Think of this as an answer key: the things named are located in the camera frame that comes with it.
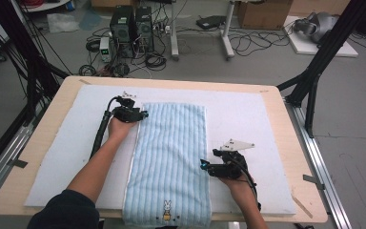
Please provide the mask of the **white desk leg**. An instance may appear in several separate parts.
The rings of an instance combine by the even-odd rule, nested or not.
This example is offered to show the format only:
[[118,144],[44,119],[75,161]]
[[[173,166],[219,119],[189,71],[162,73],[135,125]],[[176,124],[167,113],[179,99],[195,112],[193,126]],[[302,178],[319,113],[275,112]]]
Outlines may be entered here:
[[234,0],[229,0],[228,8],[227,8],[226,21],[225,21],[225,27],[221,31],[221,40],[222,40],[223,47],[226,51],[226,58],[227,59],[231,59],[231,58],[234,57],[234,50],[232,48],[232,44],[231,44],[231,41],[229,39],[229,31],[230,31],[230,26],[231,26],[233,14],[234,14]]
[[176,16],[177,11],[175,9],[176,0],[171,0],[171,53],[174,61],[179,60],[179,49],[176,34]]

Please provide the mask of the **white grid mat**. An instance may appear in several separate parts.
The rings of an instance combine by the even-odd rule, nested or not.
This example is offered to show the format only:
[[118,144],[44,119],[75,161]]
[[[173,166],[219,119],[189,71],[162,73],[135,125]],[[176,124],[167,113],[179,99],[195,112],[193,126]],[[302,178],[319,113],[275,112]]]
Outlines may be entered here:
[[[85,85],[79,90],[40,164],[26,198],[26,205],[46,205],[88,162],[102,114],[109,107],[111,98],[116,95],[133,99],[142,110],[146,103],[172,102],[203,106],[206,109],[208,146],[205,159],[217,163],[219,159],[214,156],[213,149],[219,149],[230,139],[253,143],[254,147],[243,150],[242,154],[256,183],[262,213],[278,216],[291,216],[295,213],[295,205],[261,94],[99,85]],[[113,162],[97,201],[100,209],[123,211],[141,122],[129,133]],[[212,212],[237,212],[238,208],[227,187],[217,178],[208,177]]]

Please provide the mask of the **clear plastic bag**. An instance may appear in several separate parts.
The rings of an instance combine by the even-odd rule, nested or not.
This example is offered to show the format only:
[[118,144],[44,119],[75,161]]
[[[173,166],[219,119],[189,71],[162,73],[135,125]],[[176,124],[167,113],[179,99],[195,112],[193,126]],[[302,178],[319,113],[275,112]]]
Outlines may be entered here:
[[51,33],[71,32],[79,29],[79,25],[72,15],[51,13],[47,15],[47,20]]

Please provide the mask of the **person's dark sleeve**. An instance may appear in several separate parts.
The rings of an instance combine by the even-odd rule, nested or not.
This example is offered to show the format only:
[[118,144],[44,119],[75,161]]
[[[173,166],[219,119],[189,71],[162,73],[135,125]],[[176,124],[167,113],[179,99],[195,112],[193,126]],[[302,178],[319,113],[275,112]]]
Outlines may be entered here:
[[99,229],[99,213],[89,198],[64,190],[31,217],[27,229]]

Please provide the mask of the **wooden stick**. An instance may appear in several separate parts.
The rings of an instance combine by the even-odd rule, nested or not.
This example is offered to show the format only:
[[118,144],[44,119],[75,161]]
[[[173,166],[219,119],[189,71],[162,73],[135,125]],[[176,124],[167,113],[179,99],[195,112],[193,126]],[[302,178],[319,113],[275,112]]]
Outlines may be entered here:
[[314,217],[313,214],[306,208],[306,206],[298,198],[292,195],[292,199],[296,203],[296,205],[304,212],[305,215],[307,215],[310,219]]

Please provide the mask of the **aluminium rail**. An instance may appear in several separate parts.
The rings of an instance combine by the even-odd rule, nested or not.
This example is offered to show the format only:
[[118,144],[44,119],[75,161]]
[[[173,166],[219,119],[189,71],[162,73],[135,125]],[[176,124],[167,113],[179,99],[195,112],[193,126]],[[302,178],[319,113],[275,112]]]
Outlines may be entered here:
[[9,166],[11,159],[19,159],[21,152],[28,143],[33,132],[34,117],[28,118],[27,107],[19,115],[0,138],[0,182],[13,166]]
[[285,106],[290,117],[294,120],[293,125],[295,129],[300,134],[300,142],[305,147],[308,162],[313,168],[317,189],[324,197],[324,206],[328,216],[335,224],[336,229],[353,229],[331,179],[317,141],[313,136],[308,134],[307,129],[304,127],[306,115],[301,108],[294,107],[288,103]]

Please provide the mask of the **white floor board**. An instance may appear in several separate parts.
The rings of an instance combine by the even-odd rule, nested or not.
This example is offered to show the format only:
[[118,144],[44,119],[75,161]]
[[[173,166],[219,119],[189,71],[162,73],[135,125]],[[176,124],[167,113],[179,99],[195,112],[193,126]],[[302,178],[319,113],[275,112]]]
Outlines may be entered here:
[[[302,32],[293,30],[294,22],[297,19],[297,16],[288,16],[283,24],[283,30],[288,35],[295,53],[315,55],[318,51],[317,44]],[[358,53],[348,42],[345,42],[335,56],[356,58],[358,57]]]

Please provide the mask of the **white power supply box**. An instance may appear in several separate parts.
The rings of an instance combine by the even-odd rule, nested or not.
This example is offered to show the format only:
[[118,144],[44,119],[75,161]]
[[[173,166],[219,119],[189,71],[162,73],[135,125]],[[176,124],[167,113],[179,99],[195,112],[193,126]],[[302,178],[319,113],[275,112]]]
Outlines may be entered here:
[[102,37],[100,39],[99,51],[104,63],[109,63],[112,60],[109,37]]

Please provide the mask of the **person's right hand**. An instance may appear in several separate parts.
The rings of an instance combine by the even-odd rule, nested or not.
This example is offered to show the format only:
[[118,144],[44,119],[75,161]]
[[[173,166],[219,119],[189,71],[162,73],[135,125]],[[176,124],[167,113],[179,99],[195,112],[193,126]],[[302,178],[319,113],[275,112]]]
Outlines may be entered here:
[[221,181],[229,188],[232,195],[250,194],[252,192],[245,177],[237,179],[222,178]]

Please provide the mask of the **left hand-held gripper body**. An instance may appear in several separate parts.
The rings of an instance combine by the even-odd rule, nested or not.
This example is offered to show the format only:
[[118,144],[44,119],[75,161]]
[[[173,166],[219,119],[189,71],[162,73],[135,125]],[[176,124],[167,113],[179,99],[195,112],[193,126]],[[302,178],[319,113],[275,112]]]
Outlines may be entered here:
[[118,107],[112,109],[112,115],[125,123],[136,122],[140,120],[140,112],[138,108],[134,108],[134,101],[130,98],[124,98],[118,95],[113,98],[119,103]]

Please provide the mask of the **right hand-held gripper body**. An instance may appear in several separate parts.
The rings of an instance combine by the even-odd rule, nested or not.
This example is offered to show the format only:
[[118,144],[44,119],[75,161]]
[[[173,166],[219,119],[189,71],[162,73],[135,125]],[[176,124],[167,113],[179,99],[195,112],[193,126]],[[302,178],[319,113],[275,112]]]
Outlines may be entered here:
[[251,149],[253,147],[253,143],[230,139],[227,143],[217,149],[226,151],[227,154],[221,158],[223,161],[222,164],[211,164],[213,169],[211,176],[230,179],[239,178],[243,171],[248,171],[246,159],[239,151]]

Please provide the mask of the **black tape piece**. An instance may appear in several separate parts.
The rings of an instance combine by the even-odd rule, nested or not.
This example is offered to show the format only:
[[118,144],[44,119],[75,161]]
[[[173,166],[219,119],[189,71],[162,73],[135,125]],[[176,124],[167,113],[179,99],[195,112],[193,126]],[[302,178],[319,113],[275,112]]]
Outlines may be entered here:
[[9,166],[25,168],[28,165],[28,162],[21,159],[11,159],[8,164]]
[[318,178],[309,175],[303,175],[302,177],[305,181],[313,183],[317,190],[323,191],[325,189],[325,184],[320,182]]

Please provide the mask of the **black metal frame stand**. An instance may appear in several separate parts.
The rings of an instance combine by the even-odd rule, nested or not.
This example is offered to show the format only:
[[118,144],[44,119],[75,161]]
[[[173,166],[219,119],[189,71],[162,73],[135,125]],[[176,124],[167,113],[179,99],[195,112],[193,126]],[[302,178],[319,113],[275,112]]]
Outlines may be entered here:
[[59,90],[57,78],[65,79],[70,73],[52,65],[43,51],[38,49],[26,27],[17,15],[11,0],[0,0],[0,25],[16,49],[16,53],[0,34],[0,46],[12,62],[19,77],[27,81],[25,90],[27,105],[23,113],[25,122],[35,117],[41,100],[52,101]]
[[313,125],[318,81],[365,15],[366,0],[350,0],[308,67],[301,74],[277,86],[280,91],[294,86],[292,92],[285,97],[285,101],[293,107],[300,108],[304,98],[308,97],[304,129],[310,138],[314,138]]

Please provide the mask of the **blue striped towel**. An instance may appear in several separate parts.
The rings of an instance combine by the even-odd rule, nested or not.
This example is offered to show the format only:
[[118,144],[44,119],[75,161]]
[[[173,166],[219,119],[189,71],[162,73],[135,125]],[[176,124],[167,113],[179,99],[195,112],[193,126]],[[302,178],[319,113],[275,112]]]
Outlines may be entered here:
[[187,103],[146,103],[127,184],[123,220],[142,227],[207,227],[210,180],[206,109]]

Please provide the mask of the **large black computer tower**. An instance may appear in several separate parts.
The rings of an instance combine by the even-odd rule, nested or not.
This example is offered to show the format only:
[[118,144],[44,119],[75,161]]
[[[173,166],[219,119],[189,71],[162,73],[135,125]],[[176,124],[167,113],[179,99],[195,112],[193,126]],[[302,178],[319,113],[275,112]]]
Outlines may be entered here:
[[117,5],[110,23],[116,52],[121,57],[133,57],[132,42],[136,38],[136,28],[132,6]]

